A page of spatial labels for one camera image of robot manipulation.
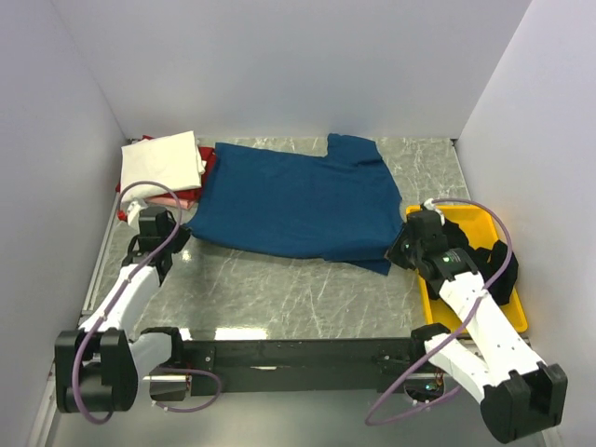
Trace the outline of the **blue t shirt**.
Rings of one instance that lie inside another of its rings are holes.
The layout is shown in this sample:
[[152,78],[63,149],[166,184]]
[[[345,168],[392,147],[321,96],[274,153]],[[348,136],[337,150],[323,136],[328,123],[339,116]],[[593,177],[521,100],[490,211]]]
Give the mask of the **blue t shirt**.
[[320,258],[387,275],[402,228],[400,191],[375,142],[331,134],[325,156],[218,142],[187,226],[227,248]]

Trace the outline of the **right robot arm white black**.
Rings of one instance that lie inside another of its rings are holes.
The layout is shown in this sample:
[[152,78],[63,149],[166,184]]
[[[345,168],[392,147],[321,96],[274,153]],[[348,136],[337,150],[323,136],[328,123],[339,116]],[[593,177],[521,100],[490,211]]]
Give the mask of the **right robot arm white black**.
[[413,331],[412,365],[388,391],[435,366],[479,403],[483,422],[501,443],[558,426],[568,387],[564,370],[548,365],[522,340],[468,253],[450,247],[445,225],[441,210],[428,201],[408,214],[386,256],[416,271],[461,324],[454,331],[439,323]]

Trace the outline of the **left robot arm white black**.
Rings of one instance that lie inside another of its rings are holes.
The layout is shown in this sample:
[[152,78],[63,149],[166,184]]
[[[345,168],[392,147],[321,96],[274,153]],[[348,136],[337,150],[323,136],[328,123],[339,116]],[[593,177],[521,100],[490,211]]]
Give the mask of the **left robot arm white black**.
[[141,210],[138,226],[114,287],[78,329],[56,339],[55,393],[61,413],[96,417],[125,412],[145,376],[157,368],[174,374],[185,365],[179,329],[150,328],[136,340],[129,335],[190,234],[163,207]]

